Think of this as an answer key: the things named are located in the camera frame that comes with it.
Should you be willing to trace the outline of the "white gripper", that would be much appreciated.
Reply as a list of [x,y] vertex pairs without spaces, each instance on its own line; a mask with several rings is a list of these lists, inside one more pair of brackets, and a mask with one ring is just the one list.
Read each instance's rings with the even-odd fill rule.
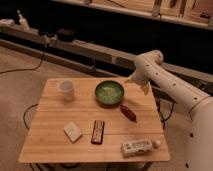
[[147,95],[148,92],[149,92],[150,86],[149,86],[148,80],[147,79],[141,79],[138,76],[136,76],[135,74],[130,75],[126,80],[126,83],[137,84],[145,95]]

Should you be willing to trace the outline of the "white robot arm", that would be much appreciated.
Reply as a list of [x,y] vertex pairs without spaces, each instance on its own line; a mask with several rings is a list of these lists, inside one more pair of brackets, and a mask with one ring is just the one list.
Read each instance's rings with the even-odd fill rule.
[[161,67],[163,54],[152,50],[135,57],[129,82],[142,87],[153,80],[192,118],[184,171],[213,171],[213,97]]

